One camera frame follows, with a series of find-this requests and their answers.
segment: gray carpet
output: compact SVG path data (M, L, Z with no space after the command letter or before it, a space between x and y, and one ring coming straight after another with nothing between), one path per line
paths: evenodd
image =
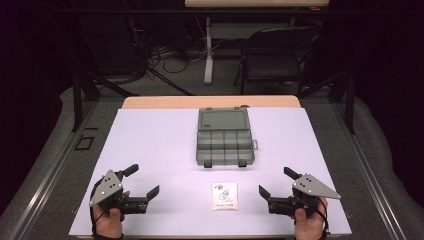
M178 60L167 60L166 64L175 68L173 70L183 66ZM178 86L197 95L238 95L239 88L232 85L237 67L238 61L235 59L217 59L213 83L210 86L203 84L204 61L190 62L186 70L178 74L166 73L161 65L157 70ZM147 75L122 87L144 96L182 95L158 78L151 80ZM36 218L37 221L29 229L28 239L75 239L68 236L75 217L74 211L85 194L91 172L123 100L109 89L99 88L103 98L95 106L95 111L82 132L84 137L94 137L93 144L90 150L72 150L69 153L59 180ZM296 88L296 84L291 86L252 84L246 86L246 93L293 94ZM355 149L349 142L343 124L338 121L339 113L322 95L318 93L316 97L301 100L301 104L310 117L336 189L342 195L342 205L352 215L348 221L353 234L340 239L390 239L359 171ZM27 180L0 219L0 239L9 238L44 175L56 163L66 140L72 135L70 130L73 124L73 110L70 90L62 94L62 100L64 107L54 132ZM423 209L408 197L402 184L393 174L390 152L384 135L366 105L360 101L355 105L355 129L356 137L367 159L370 160L370 165L393 207L405 236L408 239L422 239L424 232L419 226L424 222Z

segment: table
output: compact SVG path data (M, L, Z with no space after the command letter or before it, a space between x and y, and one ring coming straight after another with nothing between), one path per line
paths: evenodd
M253 165L213 166L195 159L199 107L249 105L252 136L258 141ZM269 214L258 185L273 196L291 195L288 166L310 172L334 188L307 114L294 96L130 97L118 111L93 172L70 235L88 237L89 193L108 169L132 164L140 170L123 179L124 191L142 197L157 185L160 193L144 215L126 215L127 237L267 238L293 236L293 221ZM213 183L238 185L238 211L212 211ZM329 199L330 231L351 234L339 200Z
M329 0L185 0L186 7L231 8L231 7L326 7ZM212 83L213 52L212 38L247 39L265 28L287 27L284 23L217 23L206 18L206 67L204 83Z

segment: person's right hand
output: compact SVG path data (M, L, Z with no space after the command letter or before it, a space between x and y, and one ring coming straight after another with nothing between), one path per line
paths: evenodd
M320 203L318 205L318 211L325 216L325 208L327 208L327 200L323 197L320 198L325 207ZM298 208L295 212L296 225L295 235L296 240L317 240L321 238L324 219L314 212L309 218L306 217L305 209Z

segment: black chair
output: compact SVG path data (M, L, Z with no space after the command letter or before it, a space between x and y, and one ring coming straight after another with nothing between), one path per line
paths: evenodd
M302 62L320 40L315 27L264 29L254 33L243 49L234 86L241 73L241 90L245 82L299 82L302 87Z

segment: chair seat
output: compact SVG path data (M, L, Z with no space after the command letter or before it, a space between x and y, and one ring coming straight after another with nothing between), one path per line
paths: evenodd
M246 59L244 74L249 81L280 81L282 78L296 81L302 76L302 69L296 56L291 54L256 55Z

